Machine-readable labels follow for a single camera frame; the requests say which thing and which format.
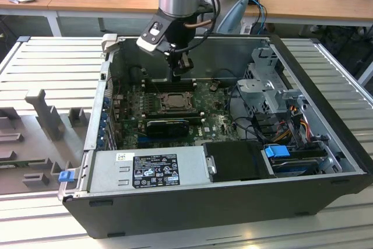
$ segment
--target white label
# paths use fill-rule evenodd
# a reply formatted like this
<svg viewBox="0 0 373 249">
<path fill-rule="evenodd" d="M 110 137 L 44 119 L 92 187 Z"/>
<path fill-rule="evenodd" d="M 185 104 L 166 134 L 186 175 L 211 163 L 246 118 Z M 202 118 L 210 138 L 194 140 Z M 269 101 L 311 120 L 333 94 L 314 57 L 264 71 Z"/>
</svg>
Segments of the white label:
<svg viewBox="0 0 373 249">
<path fill-rule="evenodd" d="M 117 153 L 117 162 L 124 160 L 133 160 L 135 153 Z"/>
<path fill-rule="evenodd" d="M 179 177 L 178 176 L 165 177 L 164 180 L 165 181 L 177 181 L 179 180 Z"/>
</svg>

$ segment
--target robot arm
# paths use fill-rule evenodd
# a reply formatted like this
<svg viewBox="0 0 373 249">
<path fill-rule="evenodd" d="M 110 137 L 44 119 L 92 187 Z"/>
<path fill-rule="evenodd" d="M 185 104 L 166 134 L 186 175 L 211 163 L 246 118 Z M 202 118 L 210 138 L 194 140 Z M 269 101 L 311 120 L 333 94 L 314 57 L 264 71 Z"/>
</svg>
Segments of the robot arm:
<svg viewBox="0 0 373 249">
<path fill-rule="evenodd" d="M 210 36 L 217 27 L 217 21 L 224 20 L 220 11 L 219 0 L 159 0 L 159 9 L 140 35 L 137 45 L 149 53 L 162 52 L 171 70 L 171 80 L 177 81 L 181 74 L 193 68 L 188 52 Z M 205 14 L 208 18 L 197 23 L 198 17 Z M 196 28 L 201 26 L 209 29 L 201 41 L 189 45 L 195 37 Z"/>
</svg>

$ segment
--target slotted metal surface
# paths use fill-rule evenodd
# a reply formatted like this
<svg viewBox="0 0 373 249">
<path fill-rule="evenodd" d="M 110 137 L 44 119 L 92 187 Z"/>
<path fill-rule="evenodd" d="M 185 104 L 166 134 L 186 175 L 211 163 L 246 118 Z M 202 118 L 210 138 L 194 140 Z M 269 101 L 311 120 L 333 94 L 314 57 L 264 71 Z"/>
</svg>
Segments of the slotted metal surface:
<svg viewBox="0 0 373 249">
<path fill-rule="evenodd" d="M 311 40 L 283 39 L 320 92 L 339 117 L 373 156 L 373 103 L 347 71 L 321 46 Z M 287 71 L 284 74 L 293 88 L 298 88 Z"/>
<path fill-rule="evenodd" d="M 306 40 L 293 47 L 313 47 Z M 344 77 L 313 77 L 322 92 L 354 92 Z M 51 86 L 53 82 L 43 82 Z M 74 81 L 77 87 L 80 81 Z M 58 89 L 64 90 L 64 82 Z M 14 90 L 23 90 L 22 86 Z M 341 114 L 372 108 L 364 99 L 333 100 L 332 106 Z M 373 141 L 373 129 L 353 131 L 363 143 Z M 167 204 L 162 209 L 167 218 Z M 359 194 L 343 196 L 315 216 L 270 220 L 169 233 L 124 236 L 112 239 L 91 239 L 84 228 L 61 205 L 56 194 L 34 195 L 30 198 L 0 198 L 0 246 L 9 248 L 199 248 L 199 249 L 279 249 L 279 248 L 372 248 L 373 187 Z"/>
<path fill-rule="evenodd" d="M 72 107 L 89 113 L 104 61 L 101 53 L 99 37 L 32 37 L 1 65 L 0 108 L 35 114 L 24 98 L 28 90 L 44 89 L 46 103 L 60 114 Z"/>
</svg>

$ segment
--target black plastic cover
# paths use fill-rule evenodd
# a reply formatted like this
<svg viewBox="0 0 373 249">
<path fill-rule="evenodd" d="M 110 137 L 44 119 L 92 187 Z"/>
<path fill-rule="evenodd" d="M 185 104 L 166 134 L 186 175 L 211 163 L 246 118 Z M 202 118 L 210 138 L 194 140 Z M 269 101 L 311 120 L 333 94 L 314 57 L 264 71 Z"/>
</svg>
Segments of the black plastic cover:
<svg viewBox="0 0 373 249">
<path fill-rule="evenodd" d="M 215 162 L 213 182 L 269 178 L 261 151 L 253 142 L 208 142 L 203 148 L 206 157 L 213 157 Z"/>
</svg>

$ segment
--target blue object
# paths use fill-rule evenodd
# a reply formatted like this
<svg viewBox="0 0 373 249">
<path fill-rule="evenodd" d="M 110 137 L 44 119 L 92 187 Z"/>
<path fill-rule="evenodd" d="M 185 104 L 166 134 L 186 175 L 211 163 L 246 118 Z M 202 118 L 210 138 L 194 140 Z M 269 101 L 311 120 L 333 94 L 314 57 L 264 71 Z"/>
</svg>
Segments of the blue object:
<svg viewBox="0 0 373 249">
<path fill-rule="evenodd" d="M 290 157 L 290 153 L 286 146 L 282 145 L 269 146 L 264 151 L 266 152 L 267 157 Z"/>
<path fill-rule="evenodd" d="M 105 135 L 105 131 L 103 129 L 99 129 L 97 134 L 99 137 L 103 137 Z"/>
<path fill-rule="evenodd" d="M 105 121 L 100 121 L 100 128 L 105 128 L 106 127 L 106 122 Z"/>
<path fill-rule="evenodd" d="M 104 146 L 104 141 L 101 138 L 97 139 L 97 146 L 101 148 Z"/>
<path fill-rule="evenodd" d="M 59 173 L 58 181 L 59 182 L 74 182 L 75 171 L 62 171 Z"/>
<path fill-rule="evenodd" d="M 107 118 L 109 117 L 109 115 L 107 113 L 102 113 L 101 114 L 101 120 L 106 120 Z"/>
<path fill-rule="evenodd" d="M 239 25 L 249 0 L 239 0 L 236 4 L 230 9 L 226 14 L 224 19 L 221 21 L 219 27 L 216 30 L 216 33 L 230 34 L 235 28 Z"/>
</svg>

